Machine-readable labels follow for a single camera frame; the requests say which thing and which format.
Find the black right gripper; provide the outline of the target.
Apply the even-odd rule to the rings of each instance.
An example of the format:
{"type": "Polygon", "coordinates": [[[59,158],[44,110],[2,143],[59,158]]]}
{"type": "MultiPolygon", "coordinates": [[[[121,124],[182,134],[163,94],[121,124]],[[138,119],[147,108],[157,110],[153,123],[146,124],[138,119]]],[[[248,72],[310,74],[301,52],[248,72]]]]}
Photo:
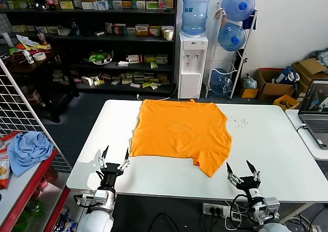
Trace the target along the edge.
{"type": "Polygon", "coordinates": [[[233,185],[236,185],[236,188],[238,190],[242,190],[245,192],[247,197],[251,197],[251,189],[258,189],[260,185],[260,171],[257,171],[255,166],[251,164],[248,160],[246,160],[246,163],[253,174],[252,176],[246,176],[246,177],[238,177],[235,175],[229,165],[228,162],[226,162],[227,165],[227,172],[228,177],[227,179],[229,182],[233,185]]]}

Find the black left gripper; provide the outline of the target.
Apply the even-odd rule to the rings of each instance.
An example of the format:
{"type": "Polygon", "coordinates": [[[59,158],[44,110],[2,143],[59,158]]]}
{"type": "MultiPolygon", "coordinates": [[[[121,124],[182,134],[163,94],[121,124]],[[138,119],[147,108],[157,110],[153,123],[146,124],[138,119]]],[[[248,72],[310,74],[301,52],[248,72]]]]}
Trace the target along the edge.
{"type": "Polygon", "coordinates": [[[98,158],[100,164],[100,171],[98,175],[100,177],[99,190],[114,190],[116,178],[123,175],[124,170],[129,166],[129,149],[127,148],[124,161],[119,164],[106,163],[106,155],[109,146],[105,148],[101,156],[98,158]]]}

